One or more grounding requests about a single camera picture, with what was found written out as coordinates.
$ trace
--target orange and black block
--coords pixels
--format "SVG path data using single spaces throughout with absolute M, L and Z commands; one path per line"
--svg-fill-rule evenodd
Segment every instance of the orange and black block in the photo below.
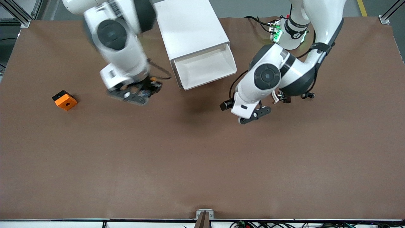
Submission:
M 77 101 L 73 98 L 73 96 L 64 90 L 53 96 L 52 99 L 58 107 L 63 108 L 66 111 L 77 105 Z

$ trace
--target metal post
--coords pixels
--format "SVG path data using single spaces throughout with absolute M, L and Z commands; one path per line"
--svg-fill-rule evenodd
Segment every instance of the metal post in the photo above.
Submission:
M 396 11 L 397 9 L 399 9 L 404 3 L 405 3 L 405 0 L 397 0 L 397 1 L 391 6 L 391 8 L 389 8 L 389 9 L 387 10 L 387 12 L 385 12 L 385 14 L 383 14 L 382 16 L 379 15 L 378 17 L 379 17 L 379 19 L 380 19 L 381 24 L 389 24 L 390 21 L 389 21 L 388 19 L 389 19 L 389 18 L 391 17 L 391 15 L 392 15 L 393 13 L 395 13 L 395 11 Z
M 28 28 L 32 17 L 21 8 L 14 0 L 0 0 L 4 7 L 15 19 L 21 23 L 21 28 Z

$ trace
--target orange connector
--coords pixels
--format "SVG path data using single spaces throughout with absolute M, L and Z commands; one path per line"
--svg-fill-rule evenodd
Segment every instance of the orange connector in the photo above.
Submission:
M 68 94 L 68 92 L 64 90 L 53 96 L 52 99 L 58 107 L 63 108 L 66 111 L 77 105 L 77 101 L 72 97 L 72 95 Z

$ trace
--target open white box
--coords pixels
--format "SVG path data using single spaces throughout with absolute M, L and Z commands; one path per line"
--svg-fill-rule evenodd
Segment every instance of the open white box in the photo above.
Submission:
M 188 90 L 236 73 L 229 39 L 208 0 L 165 0 L 154 7 L 180 88 Z

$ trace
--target brown tabletop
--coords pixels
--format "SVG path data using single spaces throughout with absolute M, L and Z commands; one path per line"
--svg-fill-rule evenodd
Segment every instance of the brown tabletop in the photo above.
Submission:
M 268 35 L 220 21 L 239 75 Z M 157 26 L 140 40 L 170 69 Z M 105 65 L 81 22 L 22 29 L 0 83 L 1 219 L 405 217 L 405 67 L 376 17 L 345 18 L 314 100 L 269 97 L 247 125 L 219 108 L 236 75 L 188 91 L 171 79 L 139 107 L 106 95 Z M 68 112 L 61 90 L 79 99 Z

